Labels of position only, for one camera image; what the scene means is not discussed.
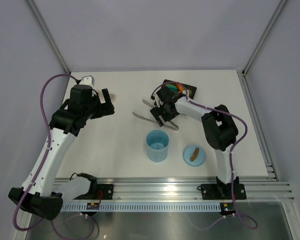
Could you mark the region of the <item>light blue cup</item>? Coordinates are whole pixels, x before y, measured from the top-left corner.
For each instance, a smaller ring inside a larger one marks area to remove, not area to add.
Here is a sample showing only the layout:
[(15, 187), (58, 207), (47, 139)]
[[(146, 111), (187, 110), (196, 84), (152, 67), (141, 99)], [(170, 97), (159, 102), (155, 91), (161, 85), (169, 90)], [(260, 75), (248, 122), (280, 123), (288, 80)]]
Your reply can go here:
[(169, 143), (170, 138), (165, 131), (150, 131), (145, 138), (147, 157), (155, 163), (164, 161), (168, 156)]

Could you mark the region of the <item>orange shrimp food piece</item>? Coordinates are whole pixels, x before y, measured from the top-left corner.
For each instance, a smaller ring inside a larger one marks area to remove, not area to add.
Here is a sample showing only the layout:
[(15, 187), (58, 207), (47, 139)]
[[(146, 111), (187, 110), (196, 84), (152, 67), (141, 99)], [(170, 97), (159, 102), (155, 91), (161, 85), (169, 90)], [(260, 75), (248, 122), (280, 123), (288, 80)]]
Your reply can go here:
[(176, 84), (177, 90), (178, 90), (178, 94), (182, 94), (183, 91), (185, 90), (180, 84)]

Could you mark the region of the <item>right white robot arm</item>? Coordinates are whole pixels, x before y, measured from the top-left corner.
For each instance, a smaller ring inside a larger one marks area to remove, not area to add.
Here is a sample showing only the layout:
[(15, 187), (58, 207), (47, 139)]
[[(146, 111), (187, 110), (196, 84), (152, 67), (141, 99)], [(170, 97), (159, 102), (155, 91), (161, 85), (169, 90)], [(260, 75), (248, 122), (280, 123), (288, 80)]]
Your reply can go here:
[(237, 137), (239, 130), (235, 120), (240, 121), (245, 128), (246, 122), (229, 113), (223, 104), (214, 108), (204, 106), (192, 100), (187, 89), (175, 93), (165, 83), (158, 86), (150, 98), (154, 101), (154, 107), (150, 112), (161, 127), (179, 115), (189, 116), (202, 123), (206, 141), (215, 150), (218, 170), (215, 183), (203, 183), (197, 187), (202, 199), (232, 201), (247, 199), (245, 186), (240, 183), (233, 160), (234, 148), (247, 135), (245, 131), (242, 137)]

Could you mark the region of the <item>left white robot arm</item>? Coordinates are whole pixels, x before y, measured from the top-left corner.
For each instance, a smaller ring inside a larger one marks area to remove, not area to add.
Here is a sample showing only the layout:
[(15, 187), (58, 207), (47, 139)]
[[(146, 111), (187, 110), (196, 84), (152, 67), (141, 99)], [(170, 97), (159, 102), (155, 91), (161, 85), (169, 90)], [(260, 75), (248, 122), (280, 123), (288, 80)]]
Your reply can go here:
[(47, 120), (41, 114), (47, 131), (42, 151), (21, 187), (13, 187), (8, 198), (16, 204), (16, 210), (52, 221), (62, 206), (72, 200), (110, 199), (105, 188), (98, 186), (95, 176), (79, 173), (74, 179), (54, 187), (54, 182), (63, 159), (87, 121), (113, 115), (115, 108), (109, 91), (102, 89), (103, 100), (94, 89), (91, 75), (75, 79), (69, 97)]

